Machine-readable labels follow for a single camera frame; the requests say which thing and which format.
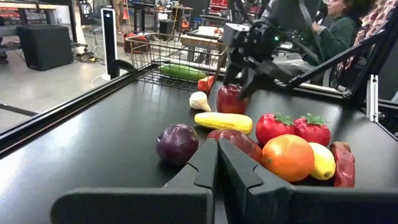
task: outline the floor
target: floor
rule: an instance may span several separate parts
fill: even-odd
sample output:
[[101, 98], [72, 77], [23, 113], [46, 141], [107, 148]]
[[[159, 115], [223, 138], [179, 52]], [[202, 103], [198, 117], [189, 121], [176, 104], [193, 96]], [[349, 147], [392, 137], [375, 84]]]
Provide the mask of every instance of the floor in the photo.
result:
[[[149, 27], [153, 26], [151, 16], [146, 21]], [[128, 25], [124, 25], [123, 29], [128, 32]], [[89, 50], [96, 52], [96, 57], [104, 58], [102, 33], [94, 36], [88, 30], [78, 30], [79, 42], [84, 39]], [[18, 42], [19, 38], [5, 37], [3, 40], [10, 41]], [[118, 42], [122, 41], [123, 37], [118, 35]], [[105, 72], [105, 66], [100, 63], [75, 60], [72, 64], [40, 72], [26, 66], [21, 50], [8, 51], [7, 55], [9, 63], [0, 64], [0, 105], [41, 113], [106, 82], [100, 77]], [[118, 58], [131, 61], [120, 47]], [[29, 116], [0, 109], [0, 133], [26, 119]]]

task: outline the orange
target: orange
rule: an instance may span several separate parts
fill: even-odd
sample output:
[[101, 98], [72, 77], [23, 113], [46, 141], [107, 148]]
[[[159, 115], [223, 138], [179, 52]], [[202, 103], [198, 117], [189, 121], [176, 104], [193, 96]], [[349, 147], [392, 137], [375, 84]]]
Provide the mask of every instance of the orange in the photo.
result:
[[288, 182], [306, 178], [312, 172], [314, 162], [309, 143], [293, 134], [273, 138], [262, 149], [262, 165]]

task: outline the fake fruit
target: fake fruit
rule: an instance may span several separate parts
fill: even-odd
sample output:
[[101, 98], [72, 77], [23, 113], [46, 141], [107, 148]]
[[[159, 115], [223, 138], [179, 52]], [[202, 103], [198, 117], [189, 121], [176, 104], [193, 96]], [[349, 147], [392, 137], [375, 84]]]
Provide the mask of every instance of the fake fruit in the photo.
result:
[[191, 97], [189, 98], [189, 105], [196, 110], [211, 112], [211, 108], [207, 103], [207, 95], [202, 91], [192, 93]]
[[209, 75], [206, 78], [202, 78], [198, 81], [198, 90], [208, 92], [211, 90], [211, 87], [214, 83], [214, 75]]
[[334, 142], [330, 148], [335, 157], [335, 187], [355, 186], [355, 157], [345, 142]]
[[273, 138], [262, 149], [262, 165], [288, 182], [306, 178], [313, 170], [314, 161], [309, 143], [292, 134]]
[[321, 144], [309, 143], [315, 156], [315, 164], [311, 177], [318, 180], [328, 180], [335, 174], [336, 164], [333, 154], [328, 148]]
[[206, 77], [206, 74], [195, 68], [191, 68], [185, 65], [177, 65], [174, 63], [168, 63], [159, 67], [160, 72], [168, 74], [175, 78], [184, 78], [189, 80], [200, 80]]
[[251, 118], [241, 114], [204, 112], [195, 115], [195, 122], [206, 128], [232, 129], [250, 134], [253, 128]]
[[283, 134], [294, 134], [294, 125], [289, 116], [269, 113], [262, 115], [257, 122], [256, 137], [262, 146]]
[[294, 121], [295, 133], [308, 142], [316, 142], [327, 147], [330, 142], [330, 131], [325, 123], [321, 117], [308, 113]]
[[227, 139], [256, 162], [261, 163], [262, 152], [260, 146], [240, 131], [230, 129], [214, 130], [207, 138], [214, 138], [217, 141], [219, 139]]
[[169, 164], [184, 165], [198, 150], [195, 130], [185, 124], [171, 124], [156, 139], [159, 157]]
[[239, 99], [239, 85], [222, 86], [217, 93], [217, 111], [220, 113], [244, 114], [248, 107], [248, 99]]

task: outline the wire basket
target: wire basket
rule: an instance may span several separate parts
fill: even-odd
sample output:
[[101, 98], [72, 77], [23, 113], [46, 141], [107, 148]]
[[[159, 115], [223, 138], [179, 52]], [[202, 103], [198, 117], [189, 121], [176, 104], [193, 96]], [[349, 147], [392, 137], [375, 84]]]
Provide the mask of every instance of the wire basket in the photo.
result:
[[209, 93], [225, 71], [226, 47], [215, 39], [152, 33], [127, 37], [126, 42], [140, 71], [137, 79], [147, 83]]

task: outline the red bell pepper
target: red bell pepper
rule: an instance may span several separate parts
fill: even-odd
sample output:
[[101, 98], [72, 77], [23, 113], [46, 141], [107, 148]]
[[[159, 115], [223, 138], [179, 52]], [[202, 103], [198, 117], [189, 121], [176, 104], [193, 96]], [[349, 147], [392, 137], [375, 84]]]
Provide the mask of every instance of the red bell pepper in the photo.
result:
[[214, 138], [217, 141], [219, 139], [227, 139], [256, 162], [261, 163], [262, 151], [260, 146], [258, 146], [251, 138], [240, 131], [218, 129], [212, 131], [207, 138]]
[[349, 145], [345, 142], [334, 142], [330, 148], [335, 157], [335, 187], [354, 187], [355, 185], [355, 157]]
[[214, 75], [210, 75], [206, 78], [202, 78], [198, 81], [198, 91], [208, 92], [211, 90], [211, 87], [214, 83]]

